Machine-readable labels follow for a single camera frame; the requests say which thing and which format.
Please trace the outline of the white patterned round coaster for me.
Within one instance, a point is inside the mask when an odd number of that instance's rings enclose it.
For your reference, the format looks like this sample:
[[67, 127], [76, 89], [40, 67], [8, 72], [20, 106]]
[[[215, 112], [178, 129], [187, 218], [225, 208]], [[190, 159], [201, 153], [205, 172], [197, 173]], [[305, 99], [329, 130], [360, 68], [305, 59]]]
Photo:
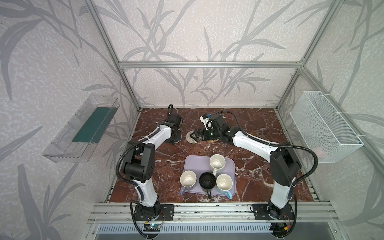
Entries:
[[189, 131], [186, 134], [186, 140], [188, 143], [197, 144], [200, 141], [200, 138], [195, 136], [195, 131]]

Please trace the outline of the beige ceramic mug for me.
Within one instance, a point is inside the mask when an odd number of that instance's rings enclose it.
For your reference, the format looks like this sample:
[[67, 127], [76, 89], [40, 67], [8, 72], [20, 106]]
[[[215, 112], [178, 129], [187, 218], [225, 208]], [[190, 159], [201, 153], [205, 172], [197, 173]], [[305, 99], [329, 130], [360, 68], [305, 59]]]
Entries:
[[181, 129], [174, 130], [172, 132], [172, 142], [173, 143], [178, 143], [182, 140], [182, 131]]

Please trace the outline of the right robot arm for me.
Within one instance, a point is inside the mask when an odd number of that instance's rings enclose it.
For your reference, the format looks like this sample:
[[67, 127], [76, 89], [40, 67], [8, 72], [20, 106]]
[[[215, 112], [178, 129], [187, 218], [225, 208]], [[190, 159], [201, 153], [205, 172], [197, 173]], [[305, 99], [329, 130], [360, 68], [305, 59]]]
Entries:
[[[220, 111], [214, 115], [204, 114], [200, 117], [204, 127], [187, 133], [189, 143], [199, 141], [221, 141], [232, 146], [248, 150], [270, 163], [270, 173], [274, 180], [273, 193], [269, 200], [270, 211], [278, 212], [286, 207], [292, 199], [296, 185], [309, 177], [318, 167], [317, 154], [306, 147], [278, 144], [263, 140], [247, 133], [240, 124], [236, 114], [230, 111]], [[301, 163], [295, 150], [302, 150], [314, 159], [311, 169], [298, 176]]]

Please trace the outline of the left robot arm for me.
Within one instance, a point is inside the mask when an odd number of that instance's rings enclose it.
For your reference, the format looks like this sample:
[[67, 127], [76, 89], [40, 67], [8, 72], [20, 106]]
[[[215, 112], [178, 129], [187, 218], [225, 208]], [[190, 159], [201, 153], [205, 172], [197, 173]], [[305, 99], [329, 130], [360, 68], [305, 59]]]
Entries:
[[182, 117], [168, 113], [165, 121], [138, 141], [131, 140], [119, 158], [115, 173], [117, 178], [133, 185], [138, 192], [137, 211], [157, 216], [160, 213], [158, 194], [152, 176], [155, 170], [155, 150], [162, 143], [176, 144], [182, 140]]

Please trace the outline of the lavender tray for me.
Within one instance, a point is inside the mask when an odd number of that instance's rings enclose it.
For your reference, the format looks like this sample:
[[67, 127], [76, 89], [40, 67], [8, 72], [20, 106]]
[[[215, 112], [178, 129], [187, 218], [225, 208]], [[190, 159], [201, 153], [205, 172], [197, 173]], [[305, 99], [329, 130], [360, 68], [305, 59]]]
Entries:
[[[197, 181], [194, 187], [190, 190], [185, 190], [185, 193], [207, 195], [207, 192], [204, 191], [204, 189], [199, 184], [199, 177], [201, 174], [210, 171], [209, 160], [210, 160], [210, 157], [205, 157], [205, 156], [195, 156], [195, 155], [187, 156], [185, 160], [185, 165], [184, 165], [184, 172], [193, 171], [197, 176]], [[224, 170], [221, 172], [221, 174], [227, 174], [232, 178], [233, 186], [230, 189], [230, 192], [234, 197], [237, 190], [236, 190], [235, 162], [232, 159], [226, 158], [226, 165], [224, 167]]]

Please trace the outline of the white speckled mug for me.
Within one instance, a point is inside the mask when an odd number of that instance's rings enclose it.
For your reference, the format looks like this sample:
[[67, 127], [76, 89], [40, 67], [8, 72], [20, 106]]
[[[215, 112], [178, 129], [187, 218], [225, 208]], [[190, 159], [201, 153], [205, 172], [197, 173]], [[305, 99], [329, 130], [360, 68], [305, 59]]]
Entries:
[[223, 171], [224, 167], [226, 166], [226, 159], [220, 154], [215, 154], [210, 157], [209, 164], [210, 171], [216, 177]]

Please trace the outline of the black mug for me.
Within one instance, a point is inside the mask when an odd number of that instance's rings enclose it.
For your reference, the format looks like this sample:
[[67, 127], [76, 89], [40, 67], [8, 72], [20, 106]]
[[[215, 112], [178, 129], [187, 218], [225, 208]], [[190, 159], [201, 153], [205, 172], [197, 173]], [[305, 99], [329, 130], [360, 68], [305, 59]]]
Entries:
[[208, 199], [212, 198], [212, 189], [216, 186], [216, 177], [214, 174], [205, 172], [199, 178], [199, 184], [205, 192], [207, 192]]

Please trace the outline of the white mug blue outside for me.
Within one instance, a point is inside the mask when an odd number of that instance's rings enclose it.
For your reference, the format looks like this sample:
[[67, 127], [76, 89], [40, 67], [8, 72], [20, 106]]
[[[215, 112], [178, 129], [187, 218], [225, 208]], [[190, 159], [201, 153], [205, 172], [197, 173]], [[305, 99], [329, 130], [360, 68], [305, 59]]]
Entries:
[[220, 193], [224, 194], [230, 200], [233, 199], [233, 195], [231, 193], [231, 189], [233, 187], [233, 180], [229, 175], [220, 174], [217, 177], [216, 185], [217, 185], [218, 191]]

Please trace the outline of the pink object in basket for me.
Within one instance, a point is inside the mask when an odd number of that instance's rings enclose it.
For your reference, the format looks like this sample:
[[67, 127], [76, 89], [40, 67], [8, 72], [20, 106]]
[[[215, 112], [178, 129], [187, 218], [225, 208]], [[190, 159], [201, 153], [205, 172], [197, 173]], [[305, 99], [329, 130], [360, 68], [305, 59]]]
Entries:
[[326, 154], [326, 151], [321, 147], [312, 148], [312, 151], [318, 156], [319, 159]]

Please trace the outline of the green circuit board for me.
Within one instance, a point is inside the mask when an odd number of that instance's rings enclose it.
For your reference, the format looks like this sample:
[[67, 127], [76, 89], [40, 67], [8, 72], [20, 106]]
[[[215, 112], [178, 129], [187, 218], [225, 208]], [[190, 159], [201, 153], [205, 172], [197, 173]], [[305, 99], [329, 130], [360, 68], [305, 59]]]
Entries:
[[162, 229], [163, 223], [150, 223], [146, 222], [144, 224], [144, 232], [160, 232]]

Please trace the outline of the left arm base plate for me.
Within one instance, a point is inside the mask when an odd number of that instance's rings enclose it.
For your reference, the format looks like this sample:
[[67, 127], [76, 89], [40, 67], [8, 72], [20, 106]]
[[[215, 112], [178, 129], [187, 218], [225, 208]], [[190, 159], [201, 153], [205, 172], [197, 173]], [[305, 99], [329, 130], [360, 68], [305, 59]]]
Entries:
[[135, 206], [134, 219], [136, 221], [146, 221], [160, 216], [160, 220], [172, 221], [174, 218], [175, 205], [160, 204], [156, 202], [153, 207], [146, 207], [141, 204]]

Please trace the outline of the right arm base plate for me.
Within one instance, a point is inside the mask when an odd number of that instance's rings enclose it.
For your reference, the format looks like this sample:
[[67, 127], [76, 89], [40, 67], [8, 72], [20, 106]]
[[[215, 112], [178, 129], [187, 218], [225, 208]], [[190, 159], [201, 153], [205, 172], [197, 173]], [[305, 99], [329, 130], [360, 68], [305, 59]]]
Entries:
[[276, 207], [271, 202], [267, 204], [252, 204], [250, 209], [254, 214], [255, 220], [284, 220], [284, 216], [293, 220], [295, 216], [295, 211], [289, 203], [282, 209]]

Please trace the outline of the clear plastic wall bin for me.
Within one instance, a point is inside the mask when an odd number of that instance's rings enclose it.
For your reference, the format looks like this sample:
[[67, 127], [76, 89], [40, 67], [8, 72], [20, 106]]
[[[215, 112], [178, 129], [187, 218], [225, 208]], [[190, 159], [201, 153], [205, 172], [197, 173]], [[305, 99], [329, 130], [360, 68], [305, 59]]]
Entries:
[[117, 97], [90, 94], [43, 156], [54, 163], [88, 162], [119, 107]]

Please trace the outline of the aluminium mounting rail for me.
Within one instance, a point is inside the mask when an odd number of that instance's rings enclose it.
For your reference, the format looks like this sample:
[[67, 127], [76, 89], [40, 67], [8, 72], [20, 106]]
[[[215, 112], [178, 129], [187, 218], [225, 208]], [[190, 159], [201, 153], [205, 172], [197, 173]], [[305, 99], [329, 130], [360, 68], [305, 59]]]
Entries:
[[[256, 219], [252, 203], [175, 203], [171, 223], [251, 223]], [[330, 202], [298, 202], [298, 222], [339, 222]], [[95, 204], [88, 224], [131, 223], [129, 204]]]

